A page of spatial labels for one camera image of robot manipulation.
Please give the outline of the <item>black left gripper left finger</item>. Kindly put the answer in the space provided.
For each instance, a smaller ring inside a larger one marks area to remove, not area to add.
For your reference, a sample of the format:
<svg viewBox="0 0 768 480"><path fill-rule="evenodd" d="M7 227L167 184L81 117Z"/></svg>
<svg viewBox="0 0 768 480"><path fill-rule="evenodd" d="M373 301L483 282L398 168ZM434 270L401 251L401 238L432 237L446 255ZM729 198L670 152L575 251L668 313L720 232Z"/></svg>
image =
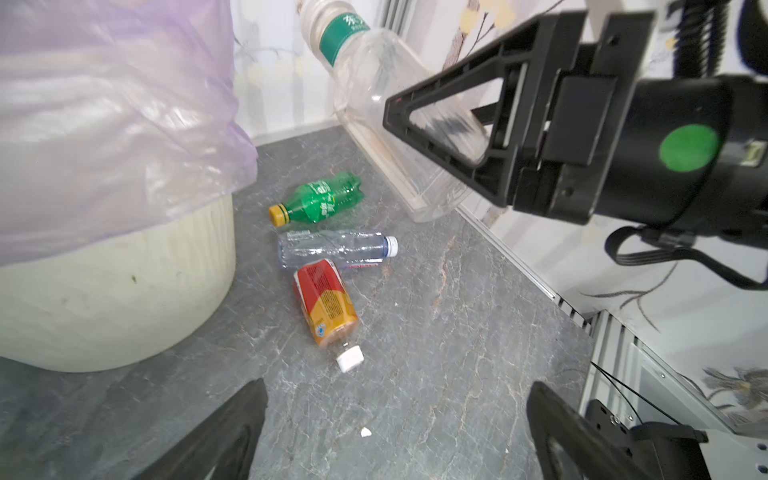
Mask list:
<svg viewBox="0 0 768 480"><path fill-rule="evenodd" d="M248 479L265 423L262 378L246 383L138 479Z"/></svg>

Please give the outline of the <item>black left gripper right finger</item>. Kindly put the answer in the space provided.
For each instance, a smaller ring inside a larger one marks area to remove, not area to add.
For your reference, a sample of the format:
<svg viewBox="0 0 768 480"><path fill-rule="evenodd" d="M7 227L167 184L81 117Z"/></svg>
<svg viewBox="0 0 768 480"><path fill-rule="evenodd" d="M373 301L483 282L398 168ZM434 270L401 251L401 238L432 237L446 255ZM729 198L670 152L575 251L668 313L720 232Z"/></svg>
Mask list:
<svg viewBox="0 0 768 480"><path fill-rule="evenodd" d="M597 400L580 415L544 382L526 403L531 437L545 479L647 479L636 462L629 430Z"/></svg>

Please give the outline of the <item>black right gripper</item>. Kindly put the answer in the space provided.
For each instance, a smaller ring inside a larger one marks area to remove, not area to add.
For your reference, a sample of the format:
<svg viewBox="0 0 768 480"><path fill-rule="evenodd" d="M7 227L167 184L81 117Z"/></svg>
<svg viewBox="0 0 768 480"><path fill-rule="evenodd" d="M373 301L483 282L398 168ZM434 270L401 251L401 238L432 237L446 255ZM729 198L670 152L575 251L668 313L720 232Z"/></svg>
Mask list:
<svg viewBox="0 0 768 480"><path fill-rule="evenodd" d="M390 97L384 128L497 206L586 224L605 186L656 15L613 13L590 44L581 41L586 19L580 10L524 22ZM477 162L410 118L495 79L502 82L498 100L474 111L491 128Z"/></svg>

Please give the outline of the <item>clear bottle green white label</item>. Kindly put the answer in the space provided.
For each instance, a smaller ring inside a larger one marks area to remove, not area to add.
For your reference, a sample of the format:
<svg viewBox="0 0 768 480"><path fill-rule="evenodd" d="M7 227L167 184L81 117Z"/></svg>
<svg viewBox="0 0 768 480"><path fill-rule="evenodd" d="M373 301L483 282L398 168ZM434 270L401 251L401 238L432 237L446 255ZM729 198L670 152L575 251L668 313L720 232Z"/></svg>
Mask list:
<svg viewBox="0 0 768 480"><path fill-rule="evenodd" d="M300 30L335 84L334 109L381 178L419 223L461 203L468 188L383 125L385 103L430 72L393 32L370 28L347 1L303 1Z"/></svg>

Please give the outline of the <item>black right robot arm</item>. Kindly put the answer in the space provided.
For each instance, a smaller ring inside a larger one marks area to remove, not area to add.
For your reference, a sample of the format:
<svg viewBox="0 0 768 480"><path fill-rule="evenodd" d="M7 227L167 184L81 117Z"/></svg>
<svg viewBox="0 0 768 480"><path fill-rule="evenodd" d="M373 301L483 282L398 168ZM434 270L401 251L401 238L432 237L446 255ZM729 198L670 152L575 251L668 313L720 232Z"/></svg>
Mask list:
<svg viewBox="0 0 768 480"><path fill-rule="evenodd" d="M500 207L584 225L622 221L605 242L622 266L695 261L727 283L756 281L698 250L700 237L767 245L767 9L743 3L736 28L745 75L721 75L730 5L675 1L668 79L643 79L652 11L614 13L593 43L585 11L526 21L451 68L390 97L384 127ZM415 113L491 80L476 108L491 129L472 159L419 126Z"/></svg>

